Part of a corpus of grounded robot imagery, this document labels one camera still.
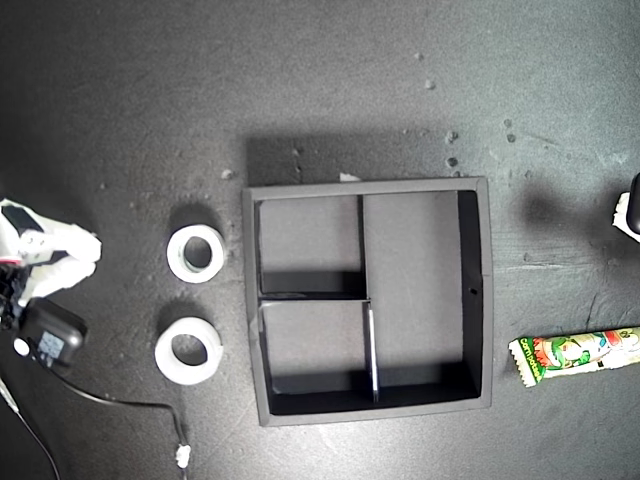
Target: white plastic piece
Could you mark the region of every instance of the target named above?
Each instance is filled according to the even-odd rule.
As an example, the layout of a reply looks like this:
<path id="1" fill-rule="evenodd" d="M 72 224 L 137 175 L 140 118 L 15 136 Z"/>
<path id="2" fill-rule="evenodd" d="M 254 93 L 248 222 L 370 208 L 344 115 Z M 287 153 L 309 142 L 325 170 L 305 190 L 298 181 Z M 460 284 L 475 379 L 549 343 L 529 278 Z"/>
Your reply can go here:
<path id="1" fill-rule="evenodd" d="M 171 342 L 178 335 L 196 337 L 207 352 L 207 359 L 200 365 L 187 365 L 181 362 L 175 353 Z M 180 385 L 195 385 L 204 382 L 218 370 L 222 360 L 222 341 L 213 326 L 196 317 L 185 317 L 176 320 L 160 335 L 156 344 L 156 363 L 158 368 L 172 382 Z"/>
<path id="2" fill-rule="evenodd" d="M 192 238 L 207 242 L 211 250 L 209 265 L 200 268 L 185 258 L 185 248 Z M 169 240 L 167 260 L 176 277 L 188 283 L 203 283 L 211 280 L 224 265 L 225 248 L 222 236 L 207 225 L 190 225 L 178 230 Z"/>
<path id="3" fill-rule="evenodd" d="M 33 267 L 20 306 L 92 275 L 101 251 L 100 240 L 78 225 L 43 217 L 8 199 L 0 201 L 0 261 Z M 68 256 L 51 263 L 55 252 Z"/>
<path id="4" fill-rule="evenodd" d="M 16 338 L 13 341 L 13 349 L 21 357 L 26 357 L 31 352 L 31 349 L 29 348 L 29 344 L 21 338 Z"/>
<path id="5" fill-rule="evenodd" d="M 189 445 L 180 445 L 176 451 L 176 462 L 178 467 L 183 470 L 189 466 L 189 455 L 191 455 L 191 447 Z"/>
<path id="6" fill-rule="evenodd" d="M 14 411 L 14 413 L 20 415 L 20 410 L 18 409 L 18 404 L 16 403 L 13 395 L 9 391 L 9 388 L 5 385 L 5 383 L 0 378 L 0 396 L 4 398 L 4 401 L 7 402 L 9 408 Z"/>
<path id="7" fill-rule="evenodd" d="M 616 205 L 616 213 L 613 214 L 613 226 L 619 228 L 624 233 L 640 243 L 640 235 L 634 233 L 627 223 L 627 209 L 629 208 L 629 192 L 620 195 L 618 204 Z"/>
<path id="8" fill-rule="evenodd" d="M 350 173 L 340 172 L 340 181 L 341 182 L 361 182 L 362 179 L 360 177 L 356 177 L 355 175 L 351 175 Z"/>

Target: black wire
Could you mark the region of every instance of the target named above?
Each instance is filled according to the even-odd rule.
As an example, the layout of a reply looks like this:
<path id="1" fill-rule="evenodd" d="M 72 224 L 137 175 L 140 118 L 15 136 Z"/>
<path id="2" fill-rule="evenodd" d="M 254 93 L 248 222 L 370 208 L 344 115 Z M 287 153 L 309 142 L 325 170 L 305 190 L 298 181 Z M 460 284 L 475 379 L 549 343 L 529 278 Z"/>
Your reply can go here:
<path id="1" fill-rule="evenodd" d="M 18 415 L 18 418 L 20 419 L 20 421 L 22 422 L 22 424 L 26 427 L 26 429 L 29 431 L 29 433 L 31 434 L 31 436 L 33 437 L 33 439 L 38 443 L 38 445 L 40 446 L 40 448 L 42 449 L 42 451 L 44 452 L 44 454 L 47 456 L 47 458 L 49 459 L 49 464 L 51 465 L 51 469 L 53 470 L 53 474 L 56 476 L 56 480 L 60 480 L 60 472 L 58 471 L 58 466 L 56 465 L 56 461 L 53 459 L 53 455 L 51 455 L 51 452 L 49 451 L 49 449 L 47 448 L 47 446 L 42 442 L 42 440 L 40 440 L 40 437 L 38 437 L 38 435 L 36 434 L 36 432 L 33 431 L 33 429 L 31 428 L 31 426 L 27 423 L 27 421 L 25 420 L 25 418 L 22 416 L 21 413 L 16 412 L 16 415 Z"/>
<path id="2" fill-rule="evenodd" d="M 188 445 L 187 443 L 187 437 L 185 436 L 183 430 L 182 430 L 182 424 L 180 423 L 180 417 L 178 416 L 178 412 L 176 411 L 176 409 L 172 406 L 169 405 L 167 403 L 146 403 L 146 402 L 130 402 L 130 401 L 125 401 L 125 400 L 111 400 L 108 398 L 104 398 L 104 397 L 100 397 L 99 395 L 94 395 L 93 393 L 87 392 L 86 390 L 83 390 L 82 388 L 74 385 L 73 383 L 71 383 L 69 380 L 67 380 L 66 378 L 64 378 L 62 375 L 60 375 L 58 372 L 56 372 L 55 370 L 53 370 L 51 367 L 49 367 L 43 359 L 41 359 L 38 354 L 36 353 L 37 350 L 36 348 L 34 348 L 34 346 L 30 343 L 31 348 L 31 352 L 32 352 L 32 357 L 33 359 L 38 363 L 38 365 L 40 365 L 42 368 L 44 368 L 47 372 L 51 373 L 51 375 L 53 375 L 54 377 L 56 377 L 58 380 L 60 380 L 62 382 L 62 384 L 70 391 L 72 391 L 73 393 L 75 393 L 76 395 L 79 395 L 82 398 L 86 398 L 87 400 L 92 400 L 96 403 L 99 403 L 101 405 L 106 405 L 109 407 L 132 407 L 132 408 L 148 408 L 148 409 L 156 409 L 156 410 L 165 410 L 171 413 L 171 416 L 173 417 L 173 426 L 176 430 L 176 434 L 178 435 L 178 439 L 180 441 L 180 445 Z M 56 480 L 60 480 L 60 477 L 57 475 L 57 469 L 56 470 Z M 187 480 L 187 469 L 186 468 L 181 468 L 182 470 L 182 480 Z"/>

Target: tape roll hole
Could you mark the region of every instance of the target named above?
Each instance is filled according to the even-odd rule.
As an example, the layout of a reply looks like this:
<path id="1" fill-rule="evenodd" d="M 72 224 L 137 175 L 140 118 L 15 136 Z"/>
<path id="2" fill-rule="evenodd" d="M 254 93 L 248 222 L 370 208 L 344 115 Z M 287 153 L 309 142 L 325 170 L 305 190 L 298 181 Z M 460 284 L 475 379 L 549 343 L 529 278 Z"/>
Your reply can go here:
<path id="1" fill-rule="evenodd" d="M 207 349 L 193 335 L 176 335 L 171 341 L 171 349 L 178 360 L 190 367 L 197 367 L 207 361 Z"/>
<path id="2" fill-rule="evenodd" d="M 211 265 L 211 246 L 203 238 L 191 237 L 184 246 L 183 255 L 185 264 L 193 273 L 201 272 Z"/>

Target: snack package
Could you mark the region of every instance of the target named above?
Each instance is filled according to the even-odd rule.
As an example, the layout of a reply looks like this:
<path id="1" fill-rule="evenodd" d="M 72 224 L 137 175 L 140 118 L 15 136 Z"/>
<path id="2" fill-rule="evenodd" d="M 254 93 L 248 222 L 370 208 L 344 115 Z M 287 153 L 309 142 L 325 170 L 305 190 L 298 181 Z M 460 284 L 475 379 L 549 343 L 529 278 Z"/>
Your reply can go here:
<path id="1" fill-rule="evenodd" d="M 523 337 L 509 344 L 526 387 L 544 378 L 640 362 L 640 327 L 564 337 Z"/>

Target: white tape roll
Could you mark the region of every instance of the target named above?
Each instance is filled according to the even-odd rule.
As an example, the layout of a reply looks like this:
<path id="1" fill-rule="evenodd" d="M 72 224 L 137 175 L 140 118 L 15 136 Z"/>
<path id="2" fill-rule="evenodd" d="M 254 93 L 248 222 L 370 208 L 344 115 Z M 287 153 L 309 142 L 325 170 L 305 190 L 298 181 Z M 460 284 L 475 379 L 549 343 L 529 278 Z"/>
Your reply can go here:
<path id="1" fill-rule="evenodd" d="M 206 267 L 196 267 L 185 258 L 185 248 L 192 238 L 201 238 L 211 249 L 211 261 Z M 203 283 L 211 280 L 224 265 L 224 257 L 222 236 L 207 225 L 190 225 L 178 230 L 171 236 L 167 246 L 169 268 L 176 277 L 189 283 Z"/>
<path id="2" fill-rule="evenodd" d="M 207 351 L 206 361 L 200 365 L 187 365 L 181 362 L 173 353 L 171 345 L 178 335 L 191 335 L 200 340 Z M 201 318 L 185 317 L 176 320 L 160 335 L 155 356 L 158 368 L 169 380 L 180 385 L 195 385 L 216 373 L 222 360 L 222 352 L 220 335 L 210 323 Z"/>

